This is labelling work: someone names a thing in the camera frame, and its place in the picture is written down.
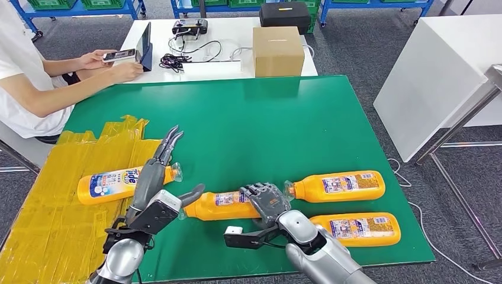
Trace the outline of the person's left hand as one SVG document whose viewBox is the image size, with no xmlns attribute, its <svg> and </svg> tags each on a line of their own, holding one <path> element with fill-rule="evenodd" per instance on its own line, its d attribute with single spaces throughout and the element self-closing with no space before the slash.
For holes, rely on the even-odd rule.
<svg viewBox="0 0 502 284">
<path fill-rule="evenodd" d="M 82 55 L 78 58 L 78 69 L 93 70 L 102 67 L 110 67 L 112 63 L 104 62 L 104 56 L 111 52 L 115 52 L 115 50 L 95 50 Z"/>
</svg>

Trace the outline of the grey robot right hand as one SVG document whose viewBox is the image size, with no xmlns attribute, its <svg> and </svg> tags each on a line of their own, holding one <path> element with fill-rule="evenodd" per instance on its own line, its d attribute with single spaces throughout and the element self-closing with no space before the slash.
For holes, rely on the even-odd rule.
<svg viewBox="0 0 502 284">
<path fill-rule="evenodd" d="M 273 183 L 258 182 L 239 187 L 239 192 L 248 198 L 260 218 L 254 223 L 262 228 L 271 228 L 281 214 L 291 209 L 288 198 Z"/>
</svg>

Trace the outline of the person's right hand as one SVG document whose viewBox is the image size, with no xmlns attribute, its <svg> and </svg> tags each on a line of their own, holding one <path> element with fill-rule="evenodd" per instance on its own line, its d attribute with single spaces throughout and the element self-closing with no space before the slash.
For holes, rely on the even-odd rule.
<svg viewBox="0 0 502 284">
<path fill-rule="evenodd" d="M 143 65 L 137 62 L 127 62 L 111 67 L 109 70 L 113 83 L 129 82 L 143 73 Z"/>
</svg>

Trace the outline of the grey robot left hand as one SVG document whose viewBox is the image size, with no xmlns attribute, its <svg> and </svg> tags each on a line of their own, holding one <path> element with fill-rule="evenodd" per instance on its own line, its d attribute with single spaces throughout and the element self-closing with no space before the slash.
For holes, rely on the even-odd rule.
<svg viewBox="0 0 502 284">
<path fill-rule="evenodd" d="M 174 196 L 163 188 L 172 151 L 183 134 L 178 125 L 171 128 L 153 157 L 143 166 L 133 201 L 125 216 L 128 227 L 147 231 L 160 225 L 165 226 L 178 217 L 181 209 L 195 202 L 205 191 L 203 183 L 180 196 Z"/>
</svg>

